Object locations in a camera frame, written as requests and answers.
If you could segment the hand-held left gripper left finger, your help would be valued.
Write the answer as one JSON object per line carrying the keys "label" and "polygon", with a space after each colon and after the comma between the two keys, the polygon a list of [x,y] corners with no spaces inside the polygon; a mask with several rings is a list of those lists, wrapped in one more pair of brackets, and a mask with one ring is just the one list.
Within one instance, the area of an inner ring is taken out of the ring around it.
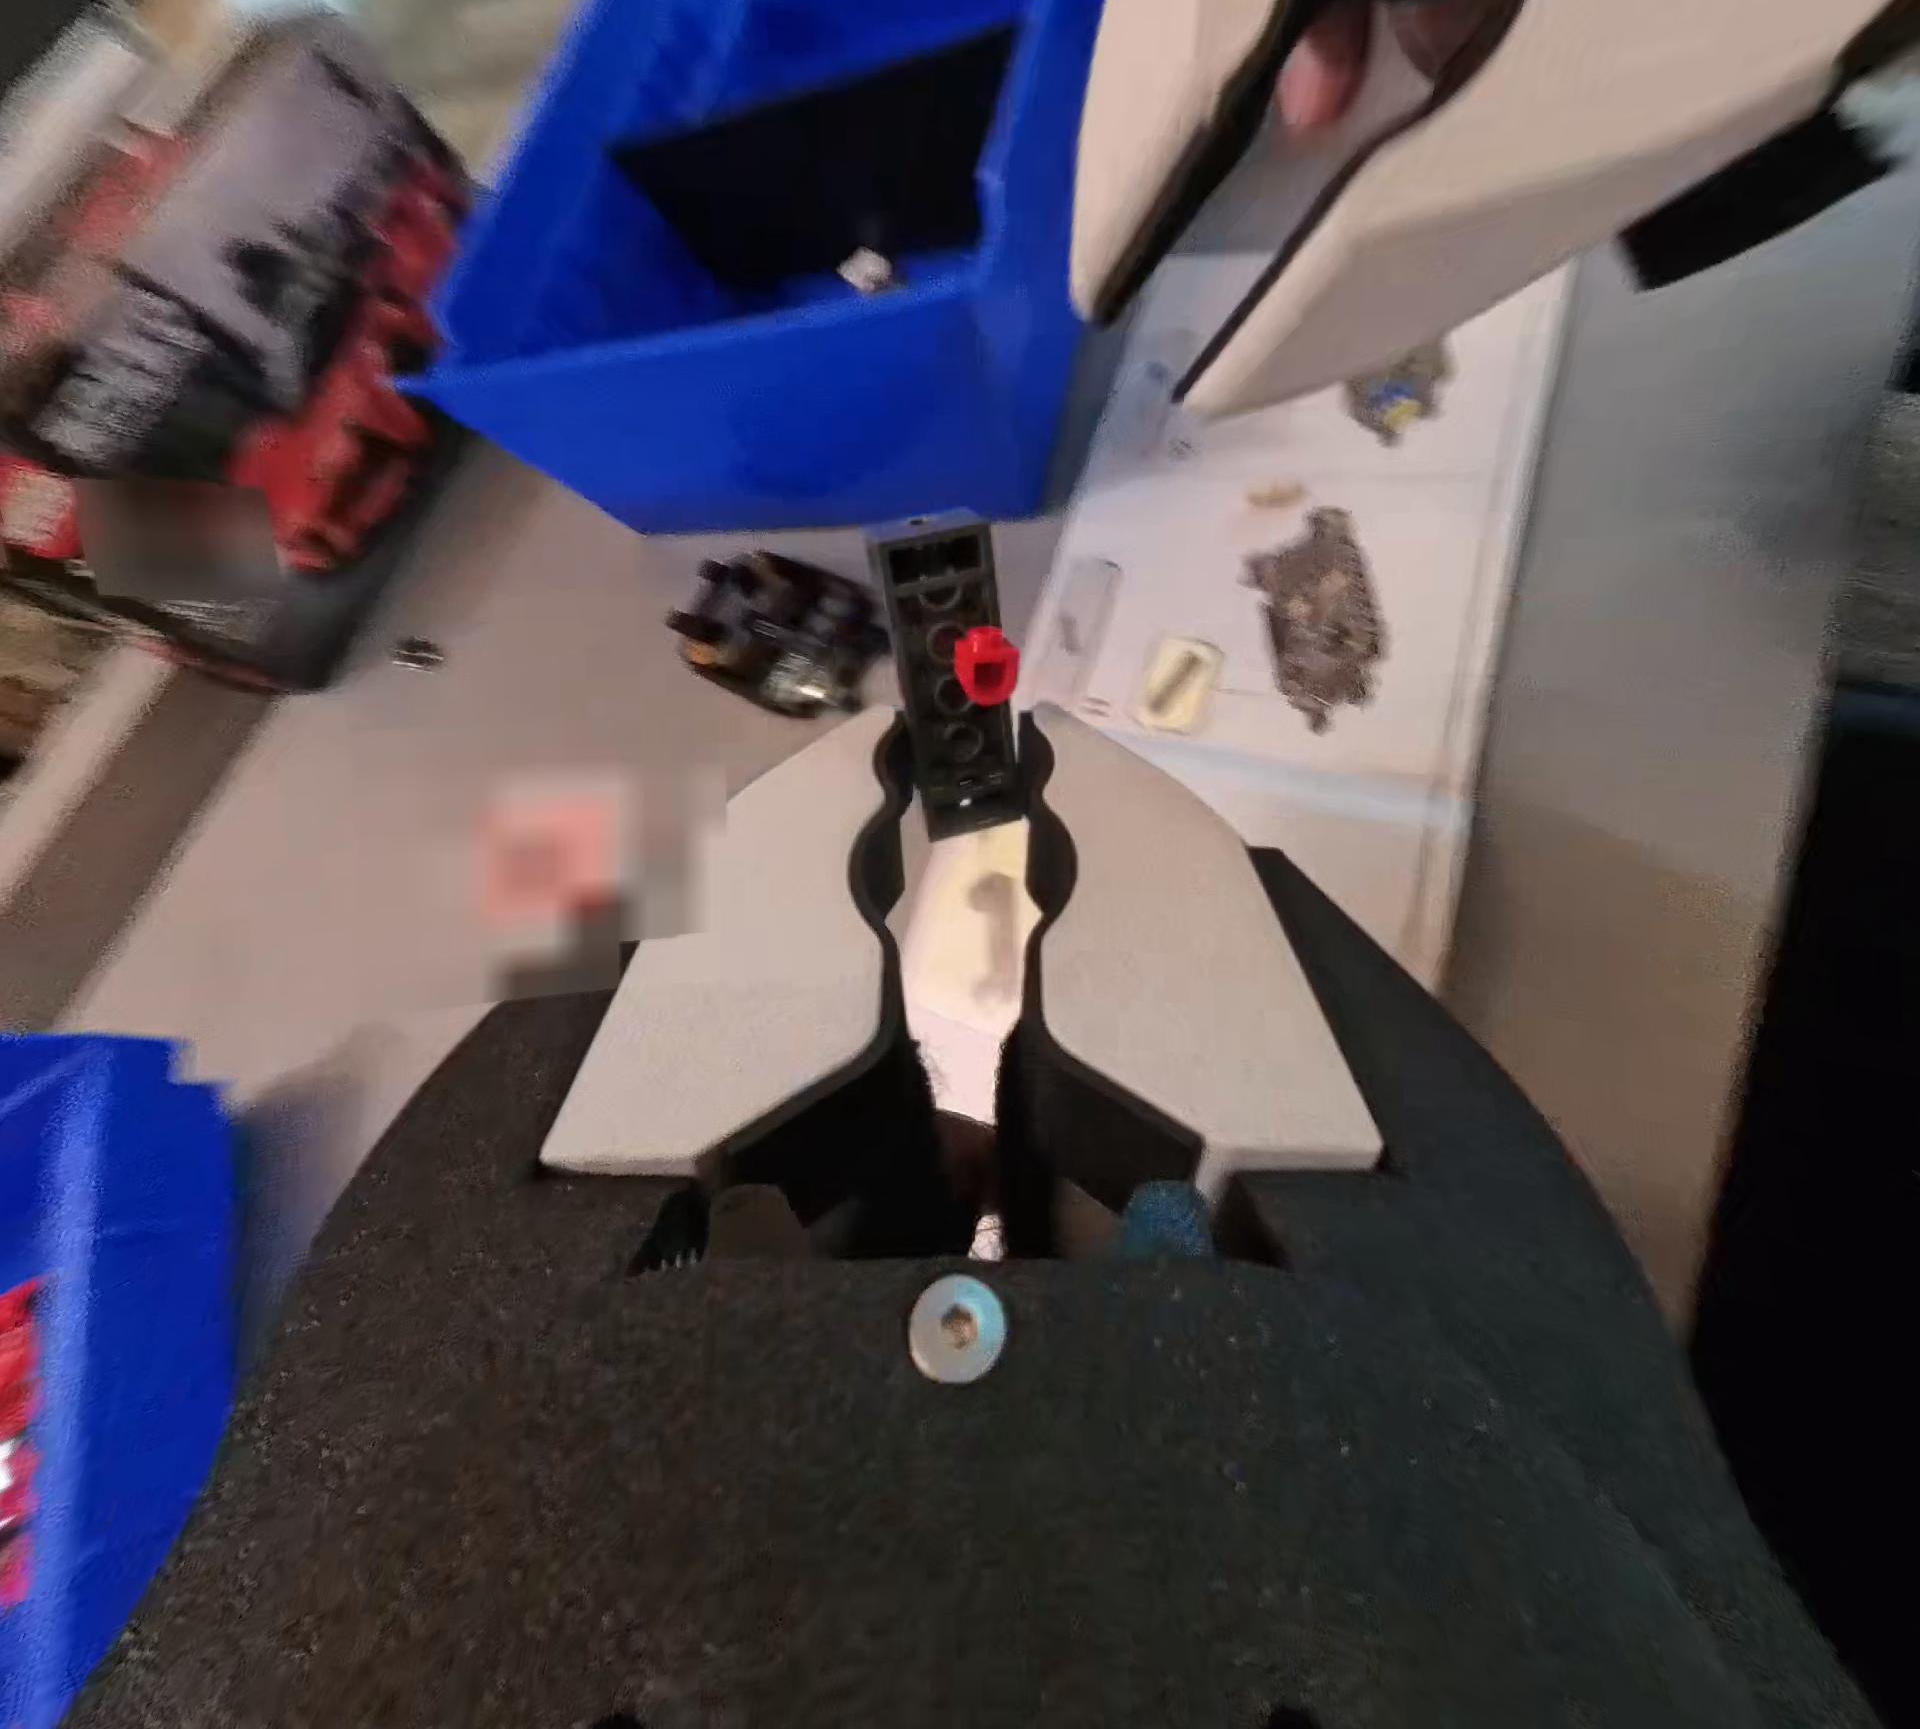
{"label": "hand-held left gripper left finger", "polygon": [[854,714],[725,805],[695,926],[637,945],[541,1145],[545,1171],[686,1177],[881,1025],[852,853],[881,813],[893,708]]}

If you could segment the black lego chassis assembly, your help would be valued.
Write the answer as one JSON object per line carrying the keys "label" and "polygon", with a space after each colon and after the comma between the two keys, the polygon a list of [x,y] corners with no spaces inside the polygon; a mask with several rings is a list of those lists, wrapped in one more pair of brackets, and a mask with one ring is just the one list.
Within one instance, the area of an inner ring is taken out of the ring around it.
{"label": "black lego chassis assembly", "polygon": [[868,587],[763,549],[702,563],[663,625],[697,678],[788,719],[861,708],[892,647]]}

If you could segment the blue plastic bin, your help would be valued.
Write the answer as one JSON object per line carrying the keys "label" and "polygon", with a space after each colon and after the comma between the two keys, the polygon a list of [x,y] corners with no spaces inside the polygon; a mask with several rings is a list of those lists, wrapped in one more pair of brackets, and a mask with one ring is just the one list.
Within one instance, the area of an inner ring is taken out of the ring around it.
{"label": "blue plastic bin", "polygon": [[1102,2],[581,0],[422,395],[642,533],[1036,513]]}

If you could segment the person's right hand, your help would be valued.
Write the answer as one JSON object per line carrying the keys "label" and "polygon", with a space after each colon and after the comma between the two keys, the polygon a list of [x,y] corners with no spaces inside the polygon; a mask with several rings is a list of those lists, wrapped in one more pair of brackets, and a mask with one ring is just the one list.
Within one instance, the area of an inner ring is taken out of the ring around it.
{"label": "person's right hand", "polygon": [[1373,8],[1341,0],[1316,17],[1275,78],[1275,108],[1291,137],[1329,131],[1356,102],[1373,53]]}

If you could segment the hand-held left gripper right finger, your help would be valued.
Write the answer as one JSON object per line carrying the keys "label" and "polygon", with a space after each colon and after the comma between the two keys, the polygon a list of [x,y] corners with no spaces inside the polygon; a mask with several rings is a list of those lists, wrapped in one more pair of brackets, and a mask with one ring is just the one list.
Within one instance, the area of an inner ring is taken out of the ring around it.
{"label": "hand-held left gripper right finger", "polygon": [[1383,1141],[1240,835],[1053,705],[1020,720],[1017,1035],[1066,1177],[1368,1172]]}

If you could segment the black lego brick with holes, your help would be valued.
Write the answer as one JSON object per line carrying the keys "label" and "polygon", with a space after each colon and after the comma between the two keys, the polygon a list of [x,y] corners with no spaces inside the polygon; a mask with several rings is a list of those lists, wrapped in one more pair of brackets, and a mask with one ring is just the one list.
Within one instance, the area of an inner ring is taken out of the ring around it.
{"label": "black lego brick with holes", "polygon": [[965,629],[990,622],[1008,634],[990,522],[965,511],[907,517],[870,531],[868,549],[927,839],[939,844],[1020,821],[1013,698],[973,708],[952,673]]}

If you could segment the lego set box red car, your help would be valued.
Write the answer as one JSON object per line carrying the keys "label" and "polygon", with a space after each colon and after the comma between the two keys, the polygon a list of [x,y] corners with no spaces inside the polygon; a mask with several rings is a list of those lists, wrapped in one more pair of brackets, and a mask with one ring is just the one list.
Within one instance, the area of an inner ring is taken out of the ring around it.
{"label": "lego set box red car", "polygon": [[3,595],[325,686],[464,456],[420,395],[462,159],[325,8],[7,159]]}

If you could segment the blue box with red print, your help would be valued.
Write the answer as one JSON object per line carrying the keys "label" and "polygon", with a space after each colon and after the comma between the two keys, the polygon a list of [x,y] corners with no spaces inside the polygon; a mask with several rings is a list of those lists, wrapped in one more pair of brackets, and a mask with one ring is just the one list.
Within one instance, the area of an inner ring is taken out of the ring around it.
{"label": "blue box with red print", "polygon": [[2,1041],[3,1726],[130,1623],[235,1389],[238,1149],[173,1045]]}

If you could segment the lego instruction booklet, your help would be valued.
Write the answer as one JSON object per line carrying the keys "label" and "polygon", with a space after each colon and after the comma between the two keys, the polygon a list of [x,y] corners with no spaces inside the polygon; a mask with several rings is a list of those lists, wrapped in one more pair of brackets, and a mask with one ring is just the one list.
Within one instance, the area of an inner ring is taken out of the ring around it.
{"label": "lego instruction booklet", "polygon": [[[1167,321],[1092,338],[1017,707],[1052,703],[1286,853],[1420,982],[1452,943],[1573,273],[1357,392],[1189,421]],[[1304,483],[1286,513],[1247,489]]]}

